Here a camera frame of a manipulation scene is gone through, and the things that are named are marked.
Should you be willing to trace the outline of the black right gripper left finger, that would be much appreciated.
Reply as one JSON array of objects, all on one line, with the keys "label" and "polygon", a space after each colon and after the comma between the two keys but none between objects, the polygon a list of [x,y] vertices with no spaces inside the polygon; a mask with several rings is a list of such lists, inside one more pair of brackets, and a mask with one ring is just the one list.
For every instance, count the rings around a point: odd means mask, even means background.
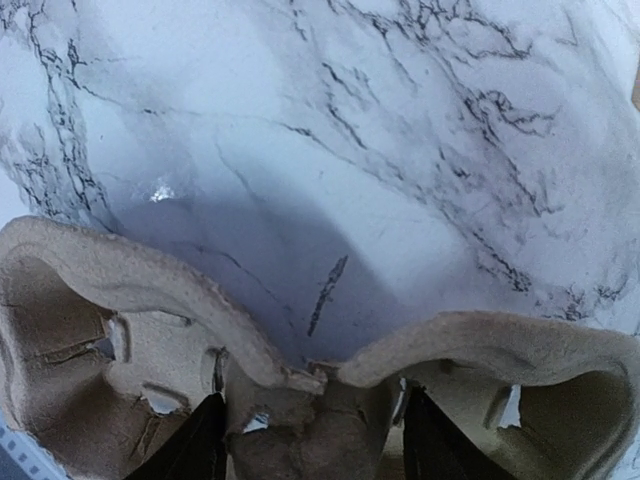
[{"label": "black right gripper left finger", "polygon": [[226,405],[208,395],[176,432],[125,480],[225,480]]}]

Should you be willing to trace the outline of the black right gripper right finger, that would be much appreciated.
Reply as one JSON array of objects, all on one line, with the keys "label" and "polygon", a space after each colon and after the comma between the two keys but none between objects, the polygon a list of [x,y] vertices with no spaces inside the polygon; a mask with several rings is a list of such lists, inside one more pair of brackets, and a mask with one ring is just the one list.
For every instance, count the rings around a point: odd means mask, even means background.
[{"label": "black right gripper right finger", "polygon": [[421,387],[413,387],[404,414],[407,479],[504,479],[486,456]]}]

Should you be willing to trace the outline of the brown cardboard cup carrier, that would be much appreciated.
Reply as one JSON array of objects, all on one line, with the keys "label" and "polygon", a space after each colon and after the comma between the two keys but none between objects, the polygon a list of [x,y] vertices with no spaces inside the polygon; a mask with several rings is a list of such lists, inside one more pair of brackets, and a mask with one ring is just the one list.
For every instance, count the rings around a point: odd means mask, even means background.
[{"label": "brown cardboard cup carrier", "polygon": [[226,477],[407,479],[413,387],[504,479],[607,479],[639,430],[639,343],[451,311],[297,368],[172,256],[32,216],[1,231],[1,410],[71,479],[125,479],[216,392]]}]

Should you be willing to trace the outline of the brown paper bag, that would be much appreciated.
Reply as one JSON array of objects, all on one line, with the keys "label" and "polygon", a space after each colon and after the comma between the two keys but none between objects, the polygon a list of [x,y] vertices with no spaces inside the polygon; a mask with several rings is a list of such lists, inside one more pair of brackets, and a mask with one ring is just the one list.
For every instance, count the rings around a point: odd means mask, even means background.
[{"label": "brown paper bag", "polygon": [[640,110],[640,67],[634,77],[632,86],[631,101],[637,110]]}]

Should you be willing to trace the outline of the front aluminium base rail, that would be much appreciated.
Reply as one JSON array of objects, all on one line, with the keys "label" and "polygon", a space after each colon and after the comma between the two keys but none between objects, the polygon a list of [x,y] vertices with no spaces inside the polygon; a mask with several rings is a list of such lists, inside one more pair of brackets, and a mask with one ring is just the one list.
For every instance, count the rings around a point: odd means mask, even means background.
[{"label": "front aluminium base rail", "polygon": [[1,478],[58,480],[68,476],[28,435],[2,424]]}]

